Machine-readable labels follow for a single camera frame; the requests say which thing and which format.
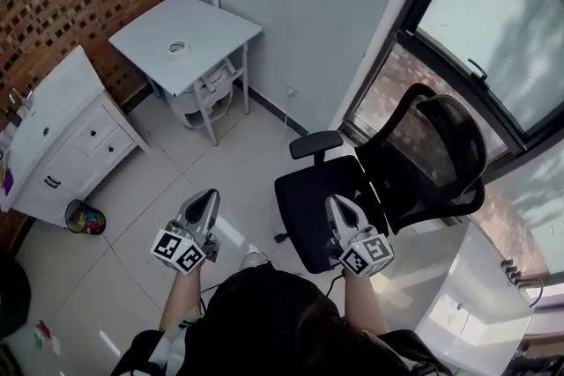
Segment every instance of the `black chair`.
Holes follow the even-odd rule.
[[[386,235],[388,225],[397,233],[427,219],[468,215],[484,202],[484,137],[457,100],[426,85],[405,92],[382,129],[355,149],[358,159],[324,161],[325,152],[342,143],[334,130],[294,140],[292,158],[313,155],[315,165],[274,183],[287,236],[310,273],[331,268],[325,252],[329,195],[357,203]]]

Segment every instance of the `chair caster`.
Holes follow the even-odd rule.
[[[287,233],[279,233],[278,235],[274,236],[274,241],[276,241],[278,244],[280,244],[283,241],[286,241],[287,238],[288,238]]]

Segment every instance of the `chair armrest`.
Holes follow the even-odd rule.
[[[310,133],[290,143],[290,155],[294,160],[313,155],[315,164],[319,165],[323,162],[325,151],[339,147],[341,144],[343,138],[336,130]]]

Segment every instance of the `person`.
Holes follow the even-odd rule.
[[[344,272],[341,318],[313,283],[250,253],[202,316],[200,274],[201,265],[187,276],[176,275],[159,330],[137,335],[112,375],[221,370],[451,375],[413,332],[388,331],[368,277]],[[155,356],[168,343],[163,334],[175,327],[182,331],[180,346],[174,339],[164,346],[164,359]]]

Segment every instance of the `chair backrest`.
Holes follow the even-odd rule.
[[[382,129],[356,148],[394,232],[484,202],[484,137],[454,98],[412,85]]]

